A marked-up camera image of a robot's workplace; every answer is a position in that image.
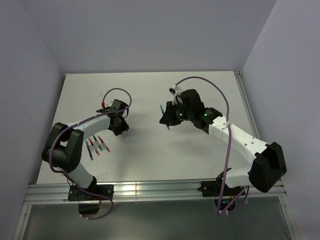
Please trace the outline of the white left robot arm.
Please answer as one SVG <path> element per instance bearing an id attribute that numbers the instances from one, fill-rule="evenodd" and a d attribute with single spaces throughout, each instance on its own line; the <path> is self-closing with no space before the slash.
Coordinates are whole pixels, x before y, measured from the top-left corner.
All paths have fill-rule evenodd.
<path id="1" fill-rule="evenodd" d="M 113 100 L 111 106 L 104 106 L 94 116 L 76 123 L 53 125 L 41 158 L 55 173 L 62 173 L 75 183 L 79 194 L 86 200 L 96 197 L 99 192 L 97 179 L 81 164 L 83 142 L 89 137 L 109 130 L 115 136 L 129 130 L 123 117 L 129 105 L 121 100 Z"/>

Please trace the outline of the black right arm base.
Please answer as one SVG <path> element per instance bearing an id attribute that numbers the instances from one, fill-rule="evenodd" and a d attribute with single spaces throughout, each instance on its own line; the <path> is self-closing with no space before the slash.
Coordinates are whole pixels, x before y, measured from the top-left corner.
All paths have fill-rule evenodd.
<path id="1" fill-rule="evenodd" d="M 214 197 L 216 198 L 214 200 L 214 203 L 216 207 L 219 203 L 219 196 L 221 191 L 221 180 L 211 180 L 211 181 L 201 181 L 200 187 L 197 189 L 199 192 L 201 192 L 202 197 L 208 198 L 208 197 Z M 224 208 L 227 207 L 227 205 L 243 190 L 244 187 L 238 186 L 235 188 L 229 188 L 225 185 L 222 195 L 222 201 L 220 204 L 220 211 L 222 211 Z"/>

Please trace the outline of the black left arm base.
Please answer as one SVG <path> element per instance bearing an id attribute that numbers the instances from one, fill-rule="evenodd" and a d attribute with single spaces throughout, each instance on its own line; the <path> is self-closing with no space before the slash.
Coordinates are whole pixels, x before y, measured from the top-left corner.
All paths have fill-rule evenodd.
<path id="1" fill-rule="evenodd" d="M 94 187 L 93 192 L 76 185 L 71 185 L 67 201 L 78 202 L 78 213 L 81 217 L 88 220 L 98 220 L 106 217 L 113 211 L 113 194 L 114 185 L 112 184 L 98 184 Z M 111 204 L 110 208 L 106 213 L 98 215 L 103 201 L 109 201 Z"/>

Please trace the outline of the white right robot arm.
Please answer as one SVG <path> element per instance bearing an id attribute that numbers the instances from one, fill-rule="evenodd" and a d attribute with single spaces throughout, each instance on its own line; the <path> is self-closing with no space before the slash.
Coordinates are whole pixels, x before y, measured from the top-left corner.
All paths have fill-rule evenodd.
<path id="1" fill-rule="evenodd" d="M 228 121 L 215 108 L 205 107 L 195 89 L 182 90 L 173 85 L 169 92 L 173 100 L 166 103 L 160 124 L 171 127 L 189 121 L 206 134 L 231 144 L 231 148 L 250 164 L 227 170 L 216 183 L 220 194 L 227 195 L 233 188 L 248 185 L 267 193 L 287 172 L 283 149 L 278 143 L 268 144 L 257 139 Z"/>

